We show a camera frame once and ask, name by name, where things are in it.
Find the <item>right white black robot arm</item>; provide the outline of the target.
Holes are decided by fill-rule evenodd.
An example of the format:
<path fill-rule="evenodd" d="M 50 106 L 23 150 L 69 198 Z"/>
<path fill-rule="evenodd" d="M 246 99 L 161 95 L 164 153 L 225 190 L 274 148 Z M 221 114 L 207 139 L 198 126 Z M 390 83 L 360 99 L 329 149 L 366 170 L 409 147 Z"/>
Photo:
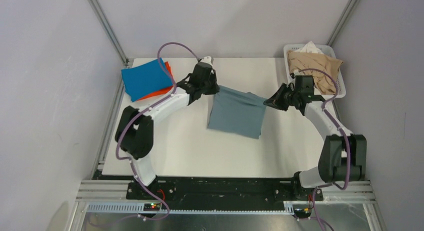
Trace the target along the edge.
<path fill-rule="evenodd" d="M 349 182 L 362 181 L 366 175 L 365 136 L 346 128 L 326 108 L 327 103 L 325 98 L 315 94 L 311 75 L 297 75 L 289 84 L 283 83 L 263 103 L 281 111 L 294 107 L 314 125 L 323 139 L 317 166 L 295 174 L 298 181 L 290 186 L 290 193 L 297 200 L 303 200 L 315 187 L 336 185 L 345 190 Z"/>

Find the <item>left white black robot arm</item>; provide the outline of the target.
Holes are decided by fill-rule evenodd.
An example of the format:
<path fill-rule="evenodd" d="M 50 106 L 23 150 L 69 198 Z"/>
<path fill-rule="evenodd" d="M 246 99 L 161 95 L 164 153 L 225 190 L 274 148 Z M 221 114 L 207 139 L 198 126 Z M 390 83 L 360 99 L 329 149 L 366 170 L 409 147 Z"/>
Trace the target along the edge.
<path fill-rule="evenodd" d="M 142 108 L 127 106 L 121 114 L 116 132 L 115 156 L 129 160 L 134 178 L 140 183 L 138 192 L 145 199 L 157 195 L 157 177 L 149 156 L 154 146 L 154 127 L 174 112 L 191 105 L 205 95 L 215 95 L 220 88 L 213 58 L 205 56 L 184 79 L 156 102 Z"/>

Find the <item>grey-blue t shirt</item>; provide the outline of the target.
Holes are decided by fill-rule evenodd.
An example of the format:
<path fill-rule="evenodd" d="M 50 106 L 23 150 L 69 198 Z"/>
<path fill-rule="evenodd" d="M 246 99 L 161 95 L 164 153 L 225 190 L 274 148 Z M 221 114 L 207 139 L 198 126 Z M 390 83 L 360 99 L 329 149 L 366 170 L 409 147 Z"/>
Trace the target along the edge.
<path fill-rule="evenodd" d="M 210 130 L 258 140 L 266 112 L 265 98 L 221 85 L 208 118 Z"/>

